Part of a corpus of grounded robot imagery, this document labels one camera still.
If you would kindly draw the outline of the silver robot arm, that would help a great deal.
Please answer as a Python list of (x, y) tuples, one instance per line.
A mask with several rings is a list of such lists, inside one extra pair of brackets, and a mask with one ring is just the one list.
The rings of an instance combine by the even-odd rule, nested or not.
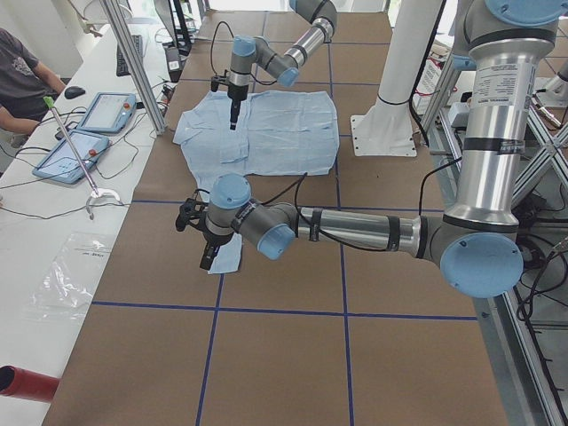
[(247, 99), (252, 67), (263, 69), (284, 86), (294, 85), (308, 58), (318, 48), (330, 43), (337, 27), (338, 12), (331, 1), (290, 1), (292, 11), (310, 27), (285, 51), (276, 51), (263, 36), (236, 35), (233, 39), (229, 69), (215, 80), (227, 87), (231, 100), (229, 129), (235, 130), (241, 102)]
[(332, 240), (355, 249), (405, 251), (431, 261), (465, 295), (498, 296), (523, 271), (511, 211), (536, 69), (552, 51), (564, 1), (461, 1), (452, 51), (454, 68), (475, 74), (454, 204), (441, 218), (415, 219), (301, 208), (265, 207), (248, 180), (219, 177), (200, 208), (198, 228), (209, 269), (219, 249), (239, 234), (270, 259), (295, 238)]

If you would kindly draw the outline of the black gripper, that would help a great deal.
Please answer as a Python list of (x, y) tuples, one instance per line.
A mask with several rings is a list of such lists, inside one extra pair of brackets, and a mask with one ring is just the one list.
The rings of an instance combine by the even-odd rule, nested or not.
[(206, 246), (201, 257), (200, 268), (209, 271), (218, 251), (232, 239), (234, 231), (231, 227), (210, 229), (207, 225), (204, 225), (202, 233)]
[(239, 122), (241, 102), (247, 99), (247, 86), (231, 83), (227, 95), (232, 100), (230, 130), (235, 130)]

